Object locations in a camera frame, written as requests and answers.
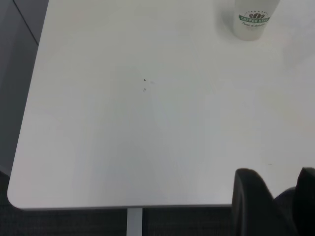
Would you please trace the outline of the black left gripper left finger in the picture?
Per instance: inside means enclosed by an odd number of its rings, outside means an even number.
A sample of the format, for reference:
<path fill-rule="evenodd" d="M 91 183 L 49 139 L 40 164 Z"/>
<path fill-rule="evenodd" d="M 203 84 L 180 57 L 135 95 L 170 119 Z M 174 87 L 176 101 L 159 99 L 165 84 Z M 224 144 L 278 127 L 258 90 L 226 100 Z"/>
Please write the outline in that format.
<path fill-rule="evenodd" d="M 294 226 L 254 170 L 237 169 L 232 197 L 233 236 L 293 236 Z"/>

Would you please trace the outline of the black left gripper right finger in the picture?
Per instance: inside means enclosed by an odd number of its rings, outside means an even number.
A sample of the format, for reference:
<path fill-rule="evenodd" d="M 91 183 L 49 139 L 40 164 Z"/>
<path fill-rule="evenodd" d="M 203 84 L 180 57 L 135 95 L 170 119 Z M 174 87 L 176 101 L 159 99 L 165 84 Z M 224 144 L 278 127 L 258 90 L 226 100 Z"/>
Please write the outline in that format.
<path fill-rule="evenodd" d="M 315 235 L 315 169 L 303 168 L 294 194 L 294 222 L 301 236 Z"/>

